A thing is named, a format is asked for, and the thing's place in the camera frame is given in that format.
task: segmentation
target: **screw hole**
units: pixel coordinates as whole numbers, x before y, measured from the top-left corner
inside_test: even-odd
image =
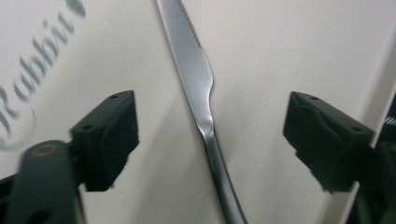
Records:
[[[50,219],[50,211],[41,209],[29,216],[29,224],[42,224]]]
[[[90,130],[92,128],[93,128],[93,126],[91,124],[88,124],[88,125],[85,125],[84,127],[82,127],[82,130],[88,131],[88,130]]]
[[[361,131],[363,131],[361,128],[358,128],[358,127],[352,127],[352,130],[357,133],[360,133]]]

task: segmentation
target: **stainless steel knife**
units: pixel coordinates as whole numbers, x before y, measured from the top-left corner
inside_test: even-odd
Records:
[[[230,224],[247,223],[215,136],[209,106],[213,76],[204,50],[179,0],[157,0],[157,5],[184,91],[190,102],[195,122],[204,138],[206,156],[225,221]]]

